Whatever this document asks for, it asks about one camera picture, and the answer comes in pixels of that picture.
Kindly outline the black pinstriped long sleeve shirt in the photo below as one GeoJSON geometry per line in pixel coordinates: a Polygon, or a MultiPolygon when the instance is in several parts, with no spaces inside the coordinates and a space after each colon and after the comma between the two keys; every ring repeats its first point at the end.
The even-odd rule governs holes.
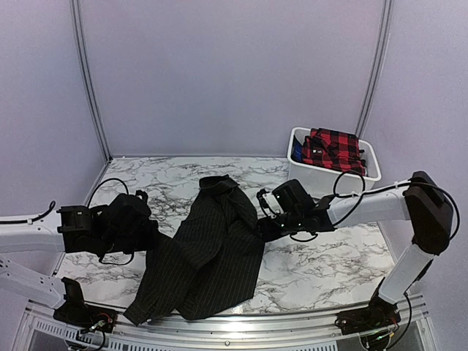
{"type": "Polygon", "coordinates": [[[134,325],[172,311],[200,320],[254,295],[265,247],[255,207],[228,175],[201,178],[199,189],[176,234],[155,234],[136,297],[124,312],[134,325]]]}

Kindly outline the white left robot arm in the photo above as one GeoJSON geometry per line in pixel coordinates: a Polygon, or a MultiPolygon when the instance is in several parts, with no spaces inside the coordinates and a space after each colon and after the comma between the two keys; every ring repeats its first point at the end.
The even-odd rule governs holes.
{"type": "MultiPolygon", "coordinates": [[[[1,253],[88,252],[102,259],[106,254],[153,249],[148,195],[119,194],[108,205],[84,205],[49,209],[38,215],[1,218],[1,253]]],[[[1,287],[63,312],[76,325],[87,325],[92,309],[85,304],[80,284],[73,279],[55,279],[1,259],[1,287]]]]}

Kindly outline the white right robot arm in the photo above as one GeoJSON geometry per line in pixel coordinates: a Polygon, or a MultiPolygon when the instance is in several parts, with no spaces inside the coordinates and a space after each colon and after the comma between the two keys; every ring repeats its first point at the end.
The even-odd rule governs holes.
{"type": "Polygon", "coordinates": [[[394,267],[379,283],[363,310],[362,321],[376,328],[411,286],[421,279],[433,260],[445,252],[458,233],[461,215],[453,196],[425,172],[376,189],[331,194],[313,200],[302,184],[289,180],[257,201],[264,217],[259,231],[266,241],[299,233],[316,236],[338,229],[376,223],[390,246],[407,238],[394,267]],[[390,235],[406,230],[395,239],[390,235]]]}

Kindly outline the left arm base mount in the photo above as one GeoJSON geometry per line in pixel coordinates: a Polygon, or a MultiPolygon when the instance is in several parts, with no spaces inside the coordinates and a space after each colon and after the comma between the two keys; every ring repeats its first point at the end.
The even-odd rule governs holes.
{"type": "Polygon", "coordinates": [[[53,313],[53,319],[81,328],[81,333],[103,331],[111,333],[117,311],[89,305],[84,301],[65,301],[53,313]]]}

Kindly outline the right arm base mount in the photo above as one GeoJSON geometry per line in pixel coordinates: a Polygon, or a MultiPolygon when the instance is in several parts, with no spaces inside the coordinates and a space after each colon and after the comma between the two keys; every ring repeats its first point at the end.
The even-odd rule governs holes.
{"type": "Polygon", "coordinates": [[[376,294],[371,297],[368,306],[339,312],[335,326],[343,335],[363,333],[401,321],[396,303],[388,303],[376,294]]]}

